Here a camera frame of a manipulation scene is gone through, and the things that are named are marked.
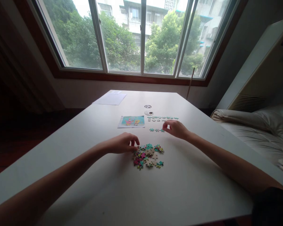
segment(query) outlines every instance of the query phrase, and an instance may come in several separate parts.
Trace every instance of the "forearm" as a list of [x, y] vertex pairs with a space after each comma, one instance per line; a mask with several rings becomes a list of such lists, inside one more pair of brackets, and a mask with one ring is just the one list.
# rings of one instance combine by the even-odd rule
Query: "forearm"
[[0, 225], [33, 224], [105, 154], [105, 150], [97, 145], [1, 204]]
[[252, 194], [264, 191], [268, 187], [283, 189], [283, 186], [240, 157], [190, 133], [186, 139], [212, 159], [230, 178], [242, 185]]

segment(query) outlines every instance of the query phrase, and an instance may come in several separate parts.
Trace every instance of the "puzzle box picture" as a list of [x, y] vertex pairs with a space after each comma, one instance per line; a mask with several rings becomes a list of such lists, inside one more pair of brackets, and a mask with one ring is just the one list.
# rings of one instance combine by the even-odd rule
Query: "puzzle box picture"
[[139, 128], [145, 127], [144, 116], [122, 116], [118, 128]]

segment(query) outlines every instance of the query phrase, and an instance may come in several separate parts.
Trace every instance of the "white table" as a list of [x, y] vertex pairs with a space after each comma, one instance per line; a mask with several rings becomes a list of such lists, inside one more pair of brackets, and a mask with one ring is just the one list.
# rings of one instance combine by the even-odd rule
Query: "white table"
[[178, 117], [191, 131], [283, 184], [283, 172], [177, 93], [123, 91], [119, 106], [91, 105], [0, 174], [0, 204], [95, 144], [130, 132], [160, 144], [161, 169], [133, 166], [130, 153], [98, 160], [45, 213], [39, 225], [194, 225], [251, 213], [248, 194], [202, 152], [168, 133], [117, 129], [121, 116]]

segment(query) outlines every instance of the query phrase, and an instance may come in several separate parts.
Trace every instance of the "green foliage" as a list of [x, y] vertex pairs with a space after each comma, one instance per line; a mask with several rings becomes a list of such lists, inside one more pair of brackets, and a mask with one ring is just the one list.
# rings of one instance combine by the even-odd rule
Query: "green foliage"
[[140, 53], [133, 34], [119, 26], [114, 17], [109, 17], [105, 13], [99, 16], [109, 68], [140, 71]]
[[200, 53], [185, 55], [181, 65], [181, 73], [183, 75], [192, 75], [193, 68], [201, 69], [203, 65], [203, 55]]
[[[72, 0], [44, 0], [59, 42], [71, 67], [102, 69], [92, 18], [81, 17]], [[151, 26], [152, 35], [146, 43], [145, 72], [173, 72], [184, 14], [174, 11], [162, 20], [162, 26]], [[140, 48], [135, 37], [119, 26], [114, 17], [99, 15], [110, 70], [140, 71]], [[191, 75], [193, 67], [200, 68], [203, 56], [193, 52], [199, 45], [200, 17], [195, 16], [181, 67], [183, 75]]]
[[[151, 27], [152, 34], [146, 43], [145, 72], [172, 74], [178, 50], [181, 30], [185, 15], [177, 16], [176, 12], [168, 12], [162, 21], [161, 28], [157, 24]], [[190, 67], [201, 67], [201, 54], [192, 57], [199, 45], [200, 17], [195, 16], [184, 56], [185, 63], [181, 66], [183, 75], [191, 75]]]
[[70, 40], [64, 47], [69, 65], [102, 69], [91, 17], [82, 18], [76, 11], [70, 15], [70, 20], [61, 24]]

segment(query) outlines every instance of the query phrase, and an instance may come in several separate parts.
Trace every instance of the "white sofa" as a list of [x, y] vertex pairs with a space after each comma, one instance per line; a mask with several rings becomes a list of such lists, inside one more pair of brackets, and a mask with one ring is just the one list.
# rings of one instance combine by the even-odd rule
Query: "white sofa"
[[211, 118], [283, 170], [283, 105], [253, 113], [215, 110]]

